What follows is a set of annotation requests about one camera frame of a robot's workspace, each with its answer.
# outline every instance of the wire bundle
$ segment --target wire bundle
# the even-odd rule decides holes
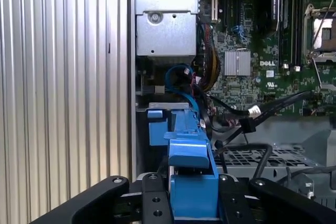
[[[246,38],[244,36],[244,27],[242,25],[234,26],[233,28],[231,28],[231,31],[238,35],[240,42],[246,43]]]
[[[221,72],[221,61],[215,49],[213,31],[209,24],[200,24],[199,36],[203,37],[204,51],[204,74],[199,82],[200,88],[207,92],[216,83],[219,73]]]
[[[173,71],[175,71],[177,69],[188,69],[188,71],[189,71],[188,74],[191,75],[191,77],[194,75],[194,70],[190,66],[188,66],[186,64],[176,65],[176,66],[170,68],[167,71],[167,73],[165,75],[165,79],[164,79],[165,86],[169,91],[171,91],[175,94],[179,94],[179,95],[183,96],[184,98],[188,99],[189,102],[191,103],[192,107],[194,108],[194,110],[196,110],[197,114],[199,114],[198,104],[195,101],[195,99],[190,94],[187,94],[185,92],[180,91],[179,89],[173,87],[173,85],[171,84],[171,80],[170,80],[171,74],[172,74]]]
[[[266,121],[272,115],[274,115],[277,111],[294,104],[295,102],[307,99],[312,96],[311,91],[302,91],[293,95],[290,95],[285,98],[278,99],[272,103],[265,104],[264,113],[254,119],[255,125],[258,126],[262,122]],[[230,135],[226,140],[223,141],[223,147],[218,149],[214,156],[218,156],[225,151],[225,146],[228,145],[233,139],[235,139],[240,133],[243,132],[243,128],[238,128],[232,135]]]

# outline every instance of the screw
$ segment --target screw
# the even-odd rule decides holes
[[[242,214],[241,214],[239,211],[236,211],[235,216],[236,216],[237,218],[241,218]]]
[[[221,178],[222,181],[226,181],[226,180],[228,180],[228,177],[225,176],[225,175],[221,175],[220,178]]]
[[[265,185],[265,182],[261,181],[261,180],[257,180],[256,181],[256,184],[259,185],[259,186],[264,186]]]
[[[155,21],[155,22],[156,22],[156,21],[159,20],[159,18],[160,18],[160,17],[159,17],[159,15],[158,15],[157,13],[153,13],[153,14],[152,14],[152,21]]]
[[[157,176],[155,174],[152,174],[149,176],[149,179],[157,179]]]
[[[123,181],[122,178],[115,178],[115,179],[113,180],[114,183],[120,183],[120,182],[122,182],[122,181]]]

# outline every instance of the white label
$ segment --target white label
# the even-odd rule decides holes
[[[284,11],[284,21],[283,21],[283,26],[284,29],[288,27],[288,0],[285,0],[283,4],[283,11]]]
[[[268,61],[260,61],[260,66],[270,66],[270,67],[275,67],[275,63],[272,60]]]
[[[202,77],[199,77],[199,76],[196,76],[196,77],[195,77],[196,84],[199,83],[199,81],[201,80],[201,78],[202,78]]]
[[[200,122],[199,124],[201,125],[201,127],[205,129],[206,126],[205,126],[205,122],[204,122],[204,120],[203,120],[203,119],[200,119],[199,122]]]
[[[277,88],[278,85],[275,84],[274,82],[268,82],[266,85],[266,88]]]
[[[273,78],[274,77],[274,71],[273,70],[267,70],[266,71],[266,78]]]
[[[185,68],[185,69],[184,69],[184,73],[185,73],[186,75],[188,75],[188,74],[190,73],[189,68]]]

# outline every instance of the green circuit board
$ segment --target green circuit board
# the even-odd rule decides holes
[[[304,54],[301,54],[300,71],[295,72],[280,67],[280,57],[289,57],[292,54],[291,46],[286,46],[286,43],[291,43],[294,40],[292,32],[289,29],[284,29],[282,35],[276,32],[270,37],[260,38],[255,33],[254,1],[241,0],[240,20],[246,38],[244,42],[240,42],[238,37],[230,30],[223,31],[220,21],[213,24],[214,43],[222,60],[222,72],[212,88],[211,94],[231,106],[245,109],[258,102],[267,102],[299,91],[312,90],[316,93],[314,99],[298,102],[283,109],[278,115],[322,116],[333,114],[336,111],[333,107],[336,104],[336,91],[321,89],[318,75],[321,83],[336,86],[336,67],[334,64],[328,62],[317,65],[317,74],[314,65],[311,62],[306,62]],[[292,13],[291,3],[286,3],[287,0],[283,1],[285,4],[283,5],[282,23],[280,25],[283,25],[284,22],[289,23],[287,26],[293,25],[290,16]],[[303,0],[301,4],[302,13],[304,14],[309,4],[312,4],[314,8],[326,8],[330,5],[330,2],[331,0]],[[209,2],[201,2],[201,13],[204,16],[209,15],[209,8]],[[306,40],[311,43],[312,23],[308,22],[307,26]],[[251,54],[250,75],[226,76],[224,73],[225,53],[238,50],[247,51]],[[224,109],[215,106],[215,112],[223,113]]]

